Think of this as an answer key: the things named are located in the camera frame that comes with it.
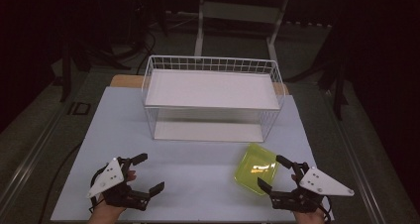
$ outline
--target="white table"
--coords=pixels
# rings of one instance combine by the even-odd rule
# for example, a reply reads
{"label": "white table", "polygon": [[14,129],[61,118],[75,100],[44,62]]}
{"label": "white table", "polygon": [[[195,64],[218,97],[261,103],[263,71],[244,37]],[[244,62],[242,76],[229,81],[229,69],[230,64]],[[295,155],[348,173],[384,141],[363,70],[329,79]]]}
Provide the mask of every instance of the white table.
{"label": "white table", "polygon": [[[148,209],[125,211],[120,220],[133,222],[280,222],[293,221],[286,210],[275,210],[267,195],[259,196],[234,180],[246,143],[155,141],[139,88],[108,87],[77,155],[52,221],[86,221],[90,201],[85,198],[91,177],[114,157],[141,153],[149,159],[135,167],[134,190],[147,191],[161,181],[162,193]],[[261,146],[295,162],[315,166],[293,97],[284,106]],[[292,171],[280,167],[274,190],[296,188]]]}

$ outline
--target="green square dish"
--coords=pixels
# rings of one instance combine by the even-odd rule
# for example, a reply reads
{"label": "green square dish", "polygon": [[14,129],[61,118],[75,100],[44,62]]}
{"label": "green square dish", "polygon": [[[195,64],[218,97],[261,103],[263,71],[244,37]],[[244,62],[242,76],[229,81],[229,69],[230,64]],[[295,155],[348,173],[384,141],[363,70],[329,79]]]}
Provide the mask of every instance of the green square dish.
{"label": "green square dish", "polygon": [[268,184],[272,184],[279,163],[275,161],[276,154],[264,149],[256,143],[250,143],[235,172],[237,183],[249,188],[259,195],[264,192],[259,188],[257,179],[260,177]]}

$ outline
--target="gray floor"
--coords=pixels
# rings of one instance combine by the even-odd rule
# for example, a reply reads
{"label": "gray floor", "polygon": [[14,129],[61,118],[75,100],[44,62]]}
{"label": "gray floor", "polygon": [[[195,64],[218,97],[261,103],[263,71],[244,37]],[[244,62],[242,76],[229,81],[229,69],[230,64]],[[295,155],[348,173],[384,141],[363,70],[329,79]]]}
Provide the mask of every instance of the gray floor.
{"label": "gray floor", "polygon": [[[152,26],[156,54],[193,55],[195,21],[177,26],[182,21],[176,20],[169,20],[170,26],[176,26],[169,30],[169,37],[165,37],[156,25]],[[282,76],[288,77],[308,68],[328,33],[328,28],[282,26],[275,43]],[[148,36],[148,44],[152,43],[152,37]],[[204,37],[203,55],[268,58],[262,31],[231,34],[229,30],[211,27]],[[104,88],[115,74],[136,73],[143,57],[141,54],[123,61],[132,67],[130,71],[119,71],[99,63],[89,73],[73,70],[74,88],[67,103],[58,102],[59,87],[49,86],[0,135],[1,190],[8,188],[15,170],[20,168],[30,149],[45,144],[41,158],[33,161],[36,166],[27,168],[26,185],[15,190],[16,195],[8,202],[10,208],[3,209],[8,211],[4,213],[4,223],[38,220],[53,174],[69,151],[83,140]],[[296,100],[318,167],[357,192],[352,198],[333,197],[335,223],[420,223],[351,84],[346,83],[345,96],[349,105],[343,106],[344,120],[340,122],[332,113],[330,92],[320,91],[316,86],[319,75],[287,86]],[[86,116],[68,115],[69,104],[73,101],[90,103],[92,109]],[[75,154],[54,183],[43,223],[50,223],[49,218],[74,158]],[[68,208],[73,205],[77,203],[69,203]]]}

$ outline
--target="white wire rack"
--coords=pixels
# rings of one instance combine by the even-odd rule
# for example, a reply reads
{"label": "white wire rack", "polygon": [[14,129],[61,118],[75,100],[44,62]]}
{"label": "white wire rack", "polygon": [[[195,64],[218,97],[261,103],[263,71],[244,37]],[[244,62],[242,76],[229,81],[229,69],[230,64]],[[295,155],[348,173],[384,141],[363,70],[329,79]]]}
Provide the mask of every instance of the white wire rack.
{"label": "white wire rack", "polygon": [[[152,75],[154,74],[155,69],[232,72],[237,73],[238,75],[244,73],[269,74],[279,109],[259,111],[258,114],[263,140],[268,136],[283,105],[285,87],[281,80],[278,65],[274,60],[210,56],[150,56],[142,86],[142,98],[153,137],[155,137],[156,133],[159,110],[162,109],[157,106],[148,106],[146,103],[150,92],[149,88],[152,82]],[[177,109],[183,109],[184,112],[188,112],[189,110],[192,113],[197,114],[196,111],[199,108]]]}

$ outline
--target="wire basket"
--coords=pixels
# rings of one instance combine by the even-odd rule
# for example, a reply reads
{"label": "wire basket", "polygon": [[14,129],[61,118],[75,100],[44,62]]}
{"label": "wire basket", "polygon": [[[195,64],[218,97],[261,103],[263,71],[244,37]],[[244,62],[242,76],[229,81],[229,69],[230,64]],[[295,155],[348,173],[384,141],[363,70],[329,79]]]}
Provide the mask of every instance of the wire basket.
{"label": "wire basket", "polygon": [[[150,56],[148,61],[148,66],[145,72],[145,78],[142,86],[142,98],[144,107],[146,110],[149,127],[153,138],[156,137],[156,128],[158,124],[159,113],[162,113],[162,110],[171,109],[176,110],[178,114],[203,114],[202,111],[205,110],[207,117],[212,117],[213,115],[219,113],[234,114],[233,110],[223,110],[223,109],[204,109],[200,107],[182,107],[182,108],[162,108],[160,106],[151,106],[147,104],[147,99],[150,92],[150,86],[153,78],[154,71],[159,70],[184,70],[184,71],[203,71],[207,72],[229,72],[237,75],[241,74],[265,74],[269,76],[272,84],[272,90],[275,94],[275,100],[278,104],[278,109],[276,110],[263,110],[258,112],[258,120],[261,127],[261,136],[262,139],[259,141],[244,141],[244,142],[263,142],[268,136],[269,131],[273,123],[275,122],[281,107],[284,102],[285,96],[285,87],[281,80],[281,75],[278,70],[278,65],[274,60],[267,59],[253,59],[253,58],[235,58],[235,57],[210,57],[210,56]],[[245,109],[241,111],[242,114],[246,114],[249,110]]]}

